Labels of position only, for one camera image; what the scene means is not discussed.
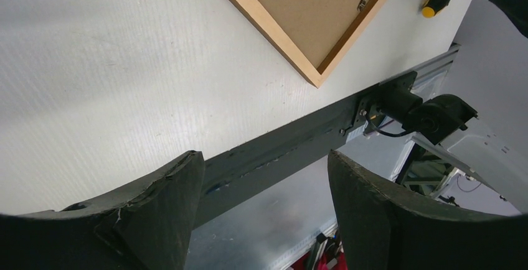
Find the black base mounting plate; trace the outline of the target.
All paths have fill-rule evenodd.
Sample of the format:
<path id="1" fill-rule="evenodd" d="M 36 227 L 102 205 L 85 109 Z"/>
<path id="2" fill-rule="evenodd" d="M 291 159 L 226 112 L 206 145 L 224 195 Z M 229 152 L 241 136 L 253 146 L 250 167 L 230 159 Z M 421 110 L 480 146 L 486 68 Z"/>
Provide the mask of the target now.
<path id="1" fill-rule="evenodd" d="M 358 114 L 366 99 L 381 89 L 376 84 L 207 159 L 194 228 L 343 146 L 364 124 Z"/>

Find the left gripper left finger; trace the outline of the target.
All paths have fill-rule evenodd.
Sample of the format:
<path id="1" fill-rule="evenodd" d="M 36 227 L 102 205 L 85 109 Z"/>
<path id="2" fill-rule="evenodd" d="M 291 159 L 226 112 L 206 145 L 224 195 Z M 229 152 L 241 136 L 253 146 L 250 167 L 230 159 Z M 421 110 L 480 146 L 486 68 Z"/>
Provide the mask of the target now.
<path id="1" fill-rule="evenodd" d="M 188 151 L 61 211 L 1 215 L 1 268 L 183 269 L 204 172 Z"/>

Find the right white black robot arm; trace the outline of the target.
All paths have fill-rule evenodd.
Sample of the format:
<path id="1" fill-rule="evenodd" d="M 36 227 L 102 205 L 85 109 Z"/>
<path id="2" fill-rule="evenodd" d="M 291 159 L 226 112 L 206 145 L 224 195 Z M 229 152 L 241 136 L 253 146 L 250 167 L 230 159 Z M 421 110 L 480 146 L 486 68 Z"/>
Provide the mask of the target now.
<path id="1" fill-rule="evenodd" d="M 474 108 L 450 94 L 423 101 L 396 83 L 384 83 L 380 90 L 361 113 L 375 132 L 417 134 L 419 146 L 527 213 L 527 159 L 493 134 Z"/>

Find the brown wooden photo frame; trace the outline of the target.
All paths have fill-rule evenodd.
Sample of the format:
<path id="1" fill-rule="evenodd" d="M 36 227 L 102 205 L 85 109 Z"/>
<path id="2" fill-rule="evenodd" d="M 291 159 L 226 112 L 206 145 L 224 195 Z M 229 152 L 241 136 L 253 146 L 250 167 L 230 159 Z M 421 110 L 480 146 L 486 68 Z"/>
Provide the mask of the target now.
<path id="1" fill-rule="evenodd" d="M 320 87 L 387 0 L 229 0 L 312 86 Z"/>

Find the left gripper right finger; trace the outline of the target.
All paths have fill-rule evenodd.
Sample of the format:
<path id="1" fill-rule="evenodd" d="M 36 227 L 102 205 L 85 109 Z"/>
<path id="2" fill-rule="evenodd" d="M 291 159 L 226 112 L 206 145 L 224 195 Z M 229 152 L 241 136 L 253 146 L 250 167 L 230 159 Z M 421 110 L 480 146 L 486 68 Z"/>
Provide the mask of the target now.
<path id="1" fill-rule="evenodd" d="M 339 151 L 328 179 L 349 269 L 526 269 L 527 216 L 438 202 Z"/>

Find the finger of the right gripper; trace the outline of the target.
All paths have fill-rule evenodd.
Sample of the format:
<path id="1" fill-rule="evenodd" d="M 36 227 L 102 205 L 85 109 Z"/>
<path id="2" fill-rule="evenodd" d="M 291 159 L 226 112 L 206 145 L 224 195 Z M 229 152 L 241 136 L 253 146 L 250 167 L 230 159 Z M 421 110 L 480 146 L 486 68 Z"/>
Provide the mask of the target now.
<path id="1" fill-rule="evenodd" d="M 515 28 L 527 37 L 527 0 L 489 0 L 512 22 Z"/>

